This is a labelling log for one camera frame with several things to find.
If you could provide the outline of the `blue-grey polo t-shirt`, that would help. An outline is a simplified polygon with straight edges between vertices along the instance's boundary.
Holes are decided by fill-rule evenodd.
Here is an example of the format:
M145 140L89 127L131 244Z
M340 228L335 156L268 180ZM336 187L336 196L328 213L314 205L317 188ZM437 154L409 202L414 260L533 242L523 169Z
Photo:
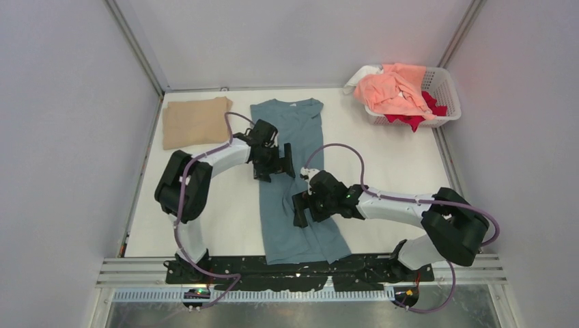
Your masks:
M254 121L264 120L278 129L281 145L291 145L293 166L299 171L309 156L324 144L323 107L323 103L314 98L297 102L272 99L251 105L250 110ZM294 226L292 196L306 188L304 180L287 174L274 174L270 182L259 184L260 222L268 264L333 263L351 254L333 219L316 223L307 214L307 227Z

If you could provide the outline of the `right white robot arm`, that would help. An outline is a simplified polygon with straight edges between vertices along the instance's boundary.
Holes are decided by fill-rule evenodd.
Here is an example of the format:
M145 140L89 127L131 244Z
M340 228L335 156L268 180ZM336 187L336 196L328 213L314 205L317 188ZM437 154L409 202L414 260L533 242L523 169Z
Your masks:
M305 228L335 215L346 219L383 219L424 230L424 235L400 241L387 260L391 275L407 280L419 269L446 260L469 267L490 222L453 189L411 197L387 193L363 184L346 186L331 173L302 169L307 188L292 196L294 225Z

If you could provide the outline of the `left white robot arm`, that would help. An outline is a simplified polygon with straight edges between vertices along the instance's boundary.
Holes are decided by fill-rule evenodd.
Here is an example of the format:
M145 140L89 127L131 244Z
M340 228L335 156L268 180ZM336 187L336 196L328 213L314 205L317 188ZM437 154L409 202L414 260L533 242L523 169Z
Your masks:
M271 182L273 174L295 178L292 146L279 145L278 129L258 120L242 133L229 133L229 139L211 150L189 154L176 150L159 180L154 199L168 215L173 215L173 236L178 247L176 258L185 261L183 274L194 283L208 276L240 279L231 273L212 273L202 260L208 254L201 231L200 215L208 201L212 179L239 165L252 164L254 179Z

